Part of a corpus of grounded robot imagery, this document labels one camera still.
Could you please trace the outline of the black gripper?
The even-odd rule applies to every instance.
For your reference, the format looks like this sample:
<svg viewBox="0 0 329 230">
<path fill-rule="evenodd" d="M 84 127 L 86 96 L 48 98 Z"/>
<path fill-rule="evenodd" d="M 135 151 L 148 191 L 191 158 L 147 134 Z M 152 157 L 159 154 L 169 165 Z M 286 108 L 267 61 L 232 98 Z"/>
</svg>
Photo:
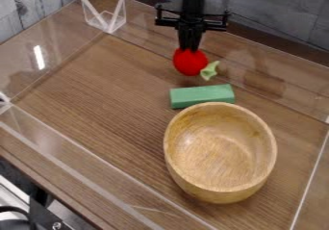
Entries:
<svg viewBox="0 0 329 230">
<path fill-rule="evenodd" d="M 227 29 L 228 12 L 214 13 L 207 7 L 206 0 L 157 3 L 153 8 L 153 23 L 157 26 L 173 27 L 177 30 L 180 50 L 188 47 L 188 31 L 189 50 L 195 52 L 203 32 Z"/>
</svg>

